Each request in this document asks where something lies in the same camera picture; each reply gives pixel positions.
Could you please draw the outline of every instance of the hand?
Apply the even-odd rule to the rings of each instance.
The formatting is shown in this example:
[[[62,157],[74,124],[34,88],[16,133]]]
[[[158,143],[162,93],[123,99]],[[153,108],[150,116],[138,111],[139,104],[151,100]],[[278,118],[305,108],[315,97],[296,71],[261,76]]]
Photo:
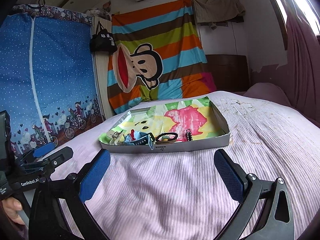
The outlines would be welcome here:
[[[22,210],[22,205],[18,200],[16,200],[13,197],[9,197],[2,201],[2,206],[7,216],[13,222],[18,223],[20,225],[24,225],[23,220],[17,213],[17,211]]]

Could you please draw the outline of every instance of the brown stripe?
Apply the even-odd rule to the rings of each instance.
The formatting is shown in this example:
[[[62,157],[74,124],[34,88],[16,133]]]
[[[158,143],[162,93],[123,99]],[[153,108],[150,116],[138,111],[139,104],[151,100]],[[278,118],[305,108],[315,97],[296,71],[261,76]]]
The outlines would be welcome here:
[[[163,74],[159,78],[159,82],[166,83],[169,80],[183,78],[185,76],[190,76],[193,74],[198,74],[198,73],[203,73],[203,72],[209,72],[209,66],[207,63],[205,64],[205,63],[200,62],[200,63],[196,63],[193,65],[180,67],[180,68],[173,70],[169,73]],[[142,82],[142,80],[140,78],[137,78],[135,86],[138,86],[138,85],[145,86],[145,84]],[[118,95],[122,92],[123,91],[119,87],[118,83],[113,84],[112,86],[108,87],[108,97],[109,98],[115,97],[116,95]]]
[[[183,16],[178,17],[170,22],[160,23],[142,30],[135,31],[133,33],[115,33],[113,37],[115,41],[139,41],[145,38],[149,38],[155,35],[169,32],[173,29],[179,28],[185,23],[192,22],[195,25],[195,20],[193,15],[185,13]]]

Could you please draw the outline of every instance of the purple curtain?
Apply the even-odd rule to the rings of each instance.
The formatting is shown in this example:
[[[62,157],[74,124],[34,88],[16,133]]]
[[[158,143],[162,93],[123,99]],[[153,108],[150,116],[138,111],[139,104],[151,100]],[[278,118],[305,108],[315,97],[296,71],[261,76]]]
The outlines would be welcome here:
[[[294,108],[320,123],[320,44],[295,0],[285,2],[288,80],[293,81],[287,97]]]

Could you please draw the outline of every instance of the white wall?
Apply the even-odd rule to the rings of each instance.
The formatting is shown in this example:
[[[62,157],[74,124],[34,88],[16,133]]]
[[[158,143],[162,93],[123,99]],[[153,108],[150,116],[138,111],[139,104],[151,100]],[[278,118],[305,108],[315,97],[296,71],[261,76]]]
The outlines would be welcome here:
[[[100,8],[107,1],[109,0],[71,0],[64,8],[84,12],[88,8]],[[135,0],[111,0],[111,13],[117,11],[126,13],[171,1],[175,0],[145,0],[141,2],[136,2]],[[243,23],[233,23],[233,30],[238,55],[247,56]],[[211,30],[209,27],[204,26],[200,27],[201,41],[205,54],[236,54],[233,30],[231,23],[229,23],[228,27],[218,26],[216,30]]]
[[[240,0],[246,9],[244,32],[249,66],[259,72],[263,66],[287,64],[287,53],[270,0]]]

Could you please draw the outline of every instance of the red mouth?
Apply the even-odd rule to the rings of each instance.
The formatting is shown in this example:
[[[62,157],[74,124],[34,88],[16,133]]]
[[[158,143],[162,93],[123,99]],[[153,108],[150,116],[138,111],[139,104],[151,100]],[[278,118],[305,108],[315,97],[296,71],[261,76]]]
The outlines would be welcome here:
[[[129,83],[128,68],[127,68],[127,63],[125,61],[124,53],[121,47],[119,48],[119,53],[118,53],[118,71],[119,71],[122,83],[126,88],[128,88],[128,83]]]

